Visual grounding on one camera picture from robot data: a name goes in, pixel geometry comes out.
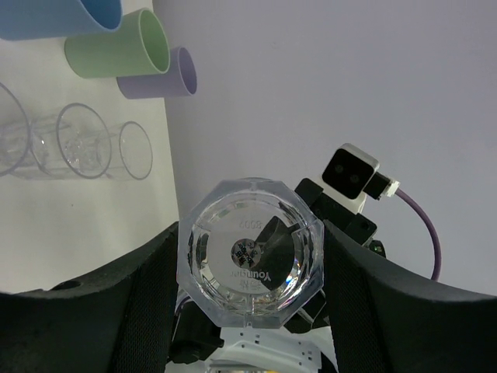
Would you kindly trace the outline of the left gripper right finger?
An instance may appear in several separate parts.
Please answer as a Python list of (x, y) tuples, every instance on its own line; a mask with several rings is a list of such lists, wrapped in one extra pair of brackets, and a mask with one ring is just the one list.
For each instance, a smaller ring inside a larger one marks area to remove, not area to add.
[(340, 372), (494, 372), (496, 298), (431, 281), (325, 222), (325, 297)]

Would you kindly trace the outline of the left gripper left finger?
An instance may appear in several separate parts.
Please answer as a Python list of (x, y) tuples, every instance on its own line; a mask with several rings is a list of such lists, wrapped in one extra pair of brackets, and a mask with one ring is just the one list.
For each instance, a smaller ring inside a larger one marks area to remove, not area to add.
[(1, 294), (3, 372), (163, 372), (178, 225), (50, 290)]

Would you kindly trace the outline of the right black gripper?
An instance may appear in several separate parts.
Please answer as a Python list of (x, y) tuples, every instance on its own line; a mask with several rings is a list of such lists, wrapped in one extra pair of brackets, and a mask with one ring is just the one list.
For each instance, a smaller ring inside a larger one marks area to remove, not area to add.
[(304, 178), (294, 190), (320, 220), (328, 220), (371, 252), (386, 256), (383, 243), (374, 239), (377, 225), (361, 213), (351, 212), (316, 182)]

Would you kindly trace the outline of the purple plastic cup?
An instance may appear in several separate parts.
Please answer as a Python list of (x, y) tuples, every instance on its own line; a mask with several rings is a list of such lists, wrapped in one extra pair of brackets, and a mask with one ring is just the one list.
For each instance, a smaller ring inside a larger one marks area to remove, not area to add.
[(127, 99), (192, 96), (197, 91), (195, 64), (185, 47), (170, 50), (170, 65), (166, 73), (118, 77), (116, 82)]

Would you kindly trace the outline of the green plastic cup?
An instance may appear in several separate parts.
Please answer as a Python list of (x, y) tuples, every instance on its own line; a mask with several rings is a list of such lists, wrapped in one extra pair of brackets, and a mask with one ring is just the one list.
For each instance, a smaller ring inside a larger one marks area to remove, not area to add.
[(82, 78), (164, 74), (170, 65), (164, 28), (150, 9), (126, 14), (115, 32), (69, 37), (64, 53)]

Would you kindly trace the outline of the blue plastic cup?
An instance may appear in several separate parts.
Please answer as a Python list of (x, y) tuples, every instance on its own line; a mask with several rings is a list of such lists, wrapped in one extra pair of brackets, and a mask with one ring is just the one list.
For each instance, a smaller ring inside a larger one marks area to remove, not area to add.
[(122, 17), (120, 1), (2, 1), (1, 38), (34, 40), (113, 32)]

